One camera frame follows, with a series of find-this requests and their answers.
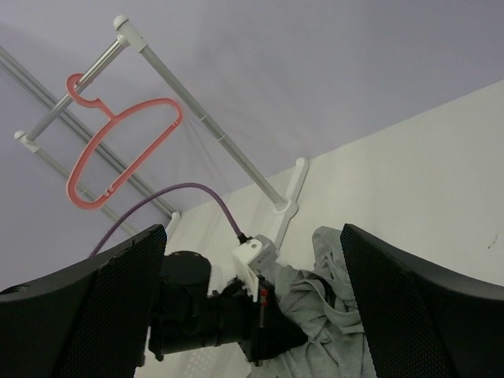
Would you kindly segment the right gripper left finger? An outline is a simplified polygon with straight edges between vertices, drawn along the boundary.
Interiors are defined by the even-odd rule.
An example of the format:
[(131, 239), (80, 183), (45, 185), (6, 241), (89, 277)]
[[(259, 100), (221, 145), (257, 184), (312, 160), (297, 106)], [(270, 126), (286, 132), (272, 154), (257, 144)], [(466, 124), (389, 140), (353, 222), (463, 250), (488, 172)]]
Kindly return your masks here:
[(156, 224), (1, 293), (3, 377), (133, 377), (167, 236)]

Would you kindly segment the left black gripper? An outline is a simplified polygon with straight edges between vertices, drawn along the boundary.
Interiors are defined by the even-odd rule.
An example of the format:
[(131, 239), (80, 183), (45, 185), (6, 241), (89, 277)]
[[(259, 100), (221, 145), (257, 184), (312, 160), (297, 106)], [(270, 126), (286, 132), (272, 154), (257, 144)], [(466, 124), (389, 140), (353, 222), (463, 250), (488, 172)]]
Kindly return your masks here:
[(245, 339), (238, 345), (252, 365), (260, 366), (266, 357), (276, 358), (308, 341), (305, 332), (282, 313), (274, 286), (266, 279), (259, 280), (258, 300), (252, 302), (249, 315)]

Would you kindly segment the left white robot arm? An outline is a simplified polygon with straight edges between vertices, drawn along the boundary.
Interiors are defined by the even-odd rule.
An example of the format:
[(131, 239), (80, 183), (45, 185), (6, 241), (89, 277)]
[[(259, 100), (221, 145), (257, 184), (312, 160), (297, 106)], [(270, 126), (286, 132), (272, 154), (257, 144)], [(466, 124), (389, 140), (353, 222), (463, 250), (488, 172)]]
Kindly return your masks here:
[(260, 365), (307, 341), (282, 313), (274, 285), (262, 275), (253, 298), (238, 277), (209, 293), (211, 272), (209, 260), (192, 251), (164, 257), (148, 342), (158, 361), (166, 354), (236, 343), (249, 362)]

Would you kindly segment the pink plastic hanger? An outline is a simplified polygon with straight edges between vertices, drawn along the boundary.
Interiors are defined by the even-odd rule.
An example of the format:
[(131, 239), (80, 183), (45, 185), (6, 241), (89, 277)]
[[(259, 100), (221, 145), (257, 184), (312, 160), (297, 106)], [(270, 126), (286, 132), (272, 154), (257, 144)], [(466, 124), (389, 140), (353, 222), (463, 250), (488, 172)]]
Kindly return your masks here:
[[(83, 74), (72, 74), (66, 80), (66, 91), (72, 102), (91, 116), (91, 139), (77, 158), (66, 184), (71, 202), (81, 209), (103, 207), (128, 182), (139, 168), (181, 127), (184, 114), (180, 103), (170, 97), (148, 98), (122, 94), (119, 88), (85, 91), (78, 88)], [(89, 178), (89, 164), (100, 146), (110, 146), (124, 159), (126, 168), (119, 171), (92, 200), (78, 192), (82, 179)]]

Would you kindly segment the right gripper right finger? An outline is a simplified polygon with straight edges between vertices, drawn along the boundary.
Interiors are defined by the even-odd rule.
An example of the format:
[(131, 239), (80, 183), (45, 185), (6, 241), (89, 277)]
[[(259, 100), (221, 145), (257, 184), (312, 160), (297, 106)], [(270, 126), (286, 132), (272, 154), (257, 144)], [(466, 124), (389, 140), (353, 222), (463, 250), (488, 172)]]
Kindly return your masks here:
[(501, 377), (503, 288), (392, 246), (340, 236), (378, 377)]

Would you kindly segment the grey t shirt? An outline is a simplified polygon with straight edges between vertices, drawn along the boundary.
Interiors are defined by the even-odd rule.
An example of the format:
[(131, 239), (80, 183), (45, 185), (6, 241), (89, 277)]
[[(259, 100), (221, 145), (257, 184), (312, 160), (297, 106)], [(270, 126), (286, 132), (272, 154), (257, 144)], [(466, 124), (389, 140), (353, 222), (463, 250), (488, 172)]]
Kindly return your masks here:
[(340, 236), (328, 227), (313, 233), (311, 270), (276, 263), (267, 272), (281, 311), (308, 340), (267, 361), (260, 377), (376, 376)]

